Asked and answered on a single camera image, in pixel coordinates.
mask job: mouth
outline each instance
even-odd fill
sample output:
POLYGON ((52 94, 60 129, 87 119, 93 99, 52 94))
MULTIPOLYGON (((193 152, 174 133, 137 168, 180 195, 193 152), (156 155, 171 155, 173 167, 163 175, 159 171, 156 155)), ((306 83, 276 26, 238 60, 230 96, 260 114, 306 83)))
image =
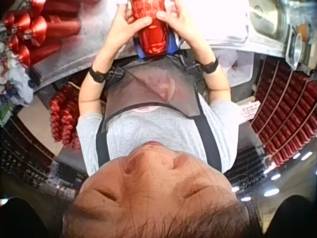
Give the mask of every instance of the mouth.
POLYGON ((142 146, 145 146, 145 145, 163 146, 161 143, 156 142, 156 141, 148 141, 148 142, 144 143, 142 146))

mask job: black wristband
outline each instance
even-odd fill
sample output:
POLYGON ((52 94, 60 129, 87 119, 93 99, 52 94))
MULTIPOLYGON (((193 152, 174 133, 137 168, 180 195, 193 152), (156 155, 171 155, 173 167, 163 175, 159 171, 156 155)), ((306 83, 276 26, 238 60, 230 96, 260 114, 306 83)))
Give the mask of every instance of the black wristband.
POLYGON ((215 62, 210 62, 209 64, 202 65, 202 68, 205 73, 209 74, 209 73, 214 73, 216 69, 218 68, 218 65, 219 65, 219 62, 216 57, 215 62))

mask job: black hair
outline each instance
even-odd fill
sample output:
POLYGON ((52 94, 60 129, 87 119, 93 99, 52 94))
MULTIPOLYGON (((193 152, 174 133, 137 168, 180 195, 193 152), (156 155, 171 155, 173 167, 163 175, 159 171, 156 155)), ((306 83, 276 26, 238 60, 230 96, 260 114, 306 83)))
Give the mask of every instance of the black hair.
MULTIPOLYGON (((78 207, 71 204, 66 213, 78 207)), ((104 234, 84 236, 82 231, 75 231, 72 221, 64 226, 61 238, 263 238, 261 220, 252 203, 236 202, 226 208, 212 208, 202 214, 189 216, 172 222, 160 222, 159 225, 145 222, 134 230, 120 231, 115 237, 104 234)))

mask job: closed eye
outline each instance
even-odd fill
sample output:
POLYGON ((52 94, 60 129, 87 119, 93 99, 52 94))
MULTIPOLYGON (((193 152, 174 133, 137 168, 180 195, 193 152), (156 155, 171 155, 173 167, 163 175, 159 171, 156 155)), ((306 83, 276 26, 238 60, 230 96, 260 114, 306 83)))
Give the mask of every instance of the closed eye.
POLYGON ((210 185, 195 185, 195 186, 192 186, 192 188, 190 189, 189 192, 187 192, 183 198, 189 198, 197 193, 199 193, 200 191, 204 190, 205 188, 208 188, 210 187, 210 185))
POLYGON ((96 189, 96 191, 100 194, 102 194, 103 196, 105 196, 106 198, 116 202, 117 201, 117 197, 114 195, 113 192, 111 191, 103 191, 103 190, 100 190, 100 189, 96 189))

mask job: black strap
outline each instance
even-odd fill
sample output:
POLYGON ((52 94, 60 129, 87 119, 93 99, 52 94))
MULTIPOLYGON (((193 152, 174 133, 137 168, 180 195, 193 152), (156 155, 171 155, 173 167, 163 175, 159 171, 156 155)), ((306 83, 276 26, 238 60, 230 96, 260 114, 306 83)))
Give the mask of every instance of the black strap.
POLYGON ((101 132, 104 126, 105 118, 100 123, 97 136, 96 136, 96 150, 98 156, 98 164, 99 168, 110 161, 109 150, 108 150, 108 143, 107 143, 107 132, 101 132))
MULTIPOLYGON (((106 131, 101 132, 102 126, 104 125, 104 120, 105 119, 103 118, 102 122, 100 123, 96 137, 96 149, 99 168, 106 162, 110 161, 107 144, 107 133, 106 131)), ((219 149, 206 116, 204 114, 201 114, 200 116, 194 117, 194 121, 204 145, 207 163, 214 169, 221 172, 222 166, 219 149)))
POLYGON ((222 166, 219 149, 206 116, 204 114, 196 116, 194 117, 194 121, 204 145, 207 163, 214 169, 221 172, 222 166))

